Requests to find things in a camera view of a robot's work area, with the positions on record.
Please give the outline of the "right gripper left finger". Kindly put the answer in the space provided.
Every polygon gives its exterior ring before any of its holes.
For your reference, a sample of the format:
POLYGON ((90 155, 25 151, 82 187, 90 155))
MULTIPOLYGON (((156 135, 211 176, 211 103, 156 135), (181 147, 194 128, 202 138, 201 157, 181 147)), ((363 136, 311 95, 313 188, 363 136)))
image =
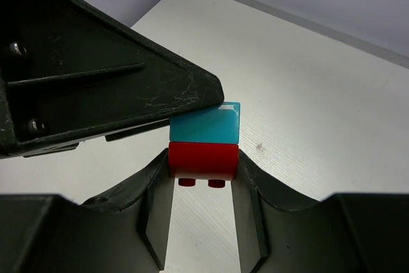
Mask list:
POLYGON ((76 204, 59 194, 1 196, 2 272, 158 272, 170 203, 167 152, 109 190, 76 204))

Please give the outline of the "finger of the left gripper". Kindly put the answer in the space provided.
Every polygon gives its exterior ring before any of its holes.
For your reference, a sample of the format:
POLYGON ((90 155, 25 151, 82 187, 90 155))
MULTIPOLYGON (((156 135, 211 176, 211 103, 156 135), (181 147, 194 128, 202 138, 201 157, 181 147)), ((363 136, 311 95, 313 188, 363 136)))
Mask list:
POLYGON ((112 141, 219 105, 219 78, 83 0, 1 0, 1 156, 112 141))

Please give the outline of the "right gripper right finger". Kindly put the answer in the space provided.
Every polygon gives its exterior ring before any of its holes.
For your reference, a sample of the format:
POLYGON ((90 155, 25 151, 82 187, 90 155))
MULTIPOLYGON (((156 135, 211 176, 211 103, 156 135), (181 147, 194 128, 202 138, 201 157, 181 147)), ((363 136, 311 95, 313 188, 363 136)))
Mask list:
POLYGON ((240 152, 231 184, 242 272, 407 272, 408 195, 312 199, 240 152))

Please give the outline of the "blue red yellow lego stack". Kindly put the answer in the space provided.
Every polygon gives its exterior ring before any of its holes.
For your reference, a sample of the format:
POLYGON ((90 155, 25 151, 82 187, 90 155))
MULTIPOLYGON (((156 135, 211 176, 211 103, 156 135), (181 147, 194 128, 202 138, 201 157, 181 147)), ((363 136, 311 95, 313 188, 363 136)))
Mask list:
POLYGON ((239 102, 177 116, 170 120, 169 171, 182 187, 206 180, 223 188, 234 180, 240 139, 239 102))

